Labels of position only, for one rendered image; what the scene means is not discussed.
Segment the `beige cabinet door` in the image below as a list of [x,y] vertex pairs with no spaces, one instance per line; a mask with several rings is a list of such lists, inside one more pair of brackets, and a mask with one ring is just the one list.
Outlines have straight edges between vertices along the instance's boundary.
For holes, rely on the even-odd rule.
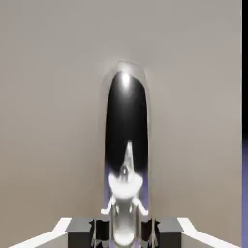
[[241,0],[0,0],[0,248],[100,209],[120,59],[150,99],[159,216],[241,245]]

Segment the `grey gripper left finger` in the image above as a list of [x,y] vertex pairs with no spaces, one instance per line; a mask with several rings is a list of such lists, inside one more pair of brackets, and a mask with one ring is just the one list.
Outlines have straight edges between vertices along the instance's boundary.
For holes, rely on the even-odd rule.
[[88,218],[61,218],[53,230],[8,248],[103,248],[96,238],[96,221]]

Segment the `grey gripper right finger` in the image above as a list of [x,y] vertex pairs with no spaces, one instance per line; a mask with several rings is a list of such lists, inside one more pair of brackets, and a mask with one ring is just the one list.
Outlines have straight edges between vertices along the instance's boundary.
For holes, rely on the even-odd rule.
[[235,248],[235,245],[198,231],[189,218],[166,217],[142,222],[142,248]]

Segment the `shiny curved metal handle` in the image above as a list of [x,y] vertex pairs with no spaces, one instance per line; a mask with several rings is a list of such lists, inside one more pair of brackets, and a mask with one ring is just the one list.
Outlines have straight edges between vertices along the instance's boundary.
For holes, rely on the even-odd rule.
[[95,248],[155,248],[149,197],[147,80],[120,60],[104,78],[104,175]]

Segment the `beige cabinet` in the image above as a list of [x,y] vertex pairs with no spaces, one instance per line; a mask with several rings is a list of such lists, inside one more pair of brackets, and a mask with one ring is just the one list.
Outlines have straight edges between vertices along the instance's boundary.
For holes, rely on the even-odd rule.
[[[242,3],[243,3],[243,0],[240,0],[240,53],[241,53],[241,85],[242,85],[242,73],[243,73],[243,51],[242,51],[242,35],[243,35],[243,31],[242,31],[242,28],[243,28],[243,14],[242,14]],[[244,135],[244,127],[243,127],[243,103],[241,103],[241,124],[242,124],[242,139],[243,139],[243,135]]]

